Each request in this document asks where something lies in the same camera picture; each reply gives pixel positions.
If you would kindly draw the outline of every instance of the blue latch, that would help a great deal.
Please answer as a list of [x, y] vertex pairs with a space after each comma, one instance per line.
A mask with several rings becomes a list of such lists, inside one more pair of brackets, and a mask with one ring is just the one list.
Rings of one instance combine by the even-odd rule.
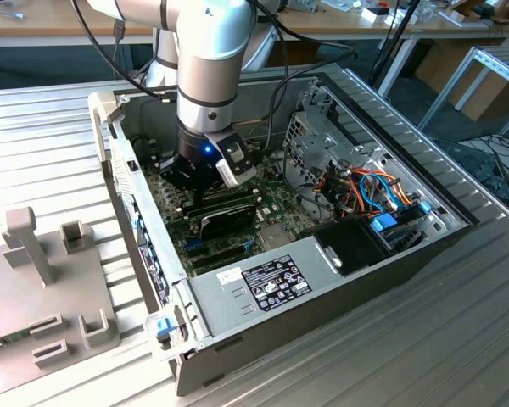
[[397, 224], [398, 222], [396, 222], [396, 219], [394, 219], [391, 214], [379, 215], [372, 220], [372, 227], [376, 231], [384, 231]]
[[177, 329], [175, 321], [167, 316], [156, 320], [156, 326], [157, 337], [164, 336]]
[[430, 210], [432, 210], [432, 206], [426, 201], [421, 201], [419, 206], [426, 215], [430, 213]]

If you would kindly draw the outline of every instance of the white sticker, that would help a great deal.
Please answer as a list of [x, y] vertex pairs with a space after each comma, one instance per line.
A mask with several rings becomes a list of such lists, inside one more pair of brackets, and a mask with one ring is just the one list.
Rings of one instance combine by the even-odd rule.
[[301, 282], [300, 284], [296, 284], [295, 287], [296, 287], [296, 290], [301, 290], [302, 288], [304, 287], [307, 287], [307, 283], [305, 282], [305, 280], [302, 278], [302, 280], [304, 282]]
[[229, 282], [235, 282], [236, 280], [241, 280], [241, 269], [239, 267], [234, 267], [233, 269], [221, 271], [217, 274], [217, 278], [221, 282], [221, 285], [224, 286]]

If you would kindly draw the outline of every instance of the aluminum profile table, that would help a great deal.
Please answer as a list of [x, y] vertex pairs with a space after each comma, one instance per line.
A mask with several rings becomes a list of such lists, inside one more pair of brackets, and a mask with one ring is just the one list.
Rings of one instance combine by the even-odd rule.
[[[509, 81], [509, 47], [473, 47], [469, 50], [464, 60], [456, 69], [455, 73], [449, 79], [439, 96], [435, 99], [428, 112], [424, 115], [418, 125], [423, 130], [428, 122], [439, 112], [441, 107], [449, 98], [452, 91], [460, 79], [467, 73], [472, 66], [473, 61], [478, 61], [484, 65], [484, 69], [473, 81], [471, 86], [466, 90], [460, 101], [456, 104], [456, 108], [461, 110], [466, 101], [475, 93], [478, 86], [484, 81], [490, 71], [494, 71], [502, 78]], [[503, 126], [500, 134], [506, 134], [509, 131], [509, 121]]]
[[[0, 395], [0, 406], [509, 405], [509, 210], [357, 76], [324, 72], [481, 220], [478, 229], [405, 285], [179, 399], [168, 365], [151, 359], [147, 311], [92, 143], [87, 95], [125, 84], [0, 92], [0, 209], [30, 204], [38, 231], [73, 218], [92, 225], [123, 338]], [[355, 120], [342, 124], [366, 136]]]

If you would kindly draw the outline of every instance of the power supply label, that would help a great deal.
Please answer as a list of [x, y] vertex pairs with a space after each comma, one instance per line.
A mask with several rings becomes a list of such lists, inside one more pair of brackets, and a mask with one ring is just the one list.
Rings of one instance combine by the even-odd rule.
[[242, 271], [242, 275], [263, 311], [272, 310], [311, 291], [311, 287], [288, 254]]

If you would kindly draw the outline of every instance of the circuit board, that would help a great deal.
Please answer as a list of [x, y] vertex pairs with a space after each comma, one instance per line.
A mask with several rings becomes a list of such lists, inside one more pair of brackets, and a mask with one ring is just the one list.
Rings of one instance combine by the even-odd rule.
[[[269, 230], [282, 230], [282, 237], [293, 241], [305, 228], [315, 225], [316, 214], [309, 214], [296, 203], [296, 197], [280, 176], [277, 167], [265, 158], [257, 175], [246, 182], [243, 190], [259, 191], [261, 202], [251, 226], [223, 237], [201, 241], [194, 222], [183, 219], [177, 208], [192, 201], [193, 194], [180, 191], [163, 180], [153, 166], [144, 168], [149, 189], [174, 243], [177, 255], [190, 276], [197, 276], [272, 248], [264, 240]], [[215, 259], [206, 264], [207, 259]]]

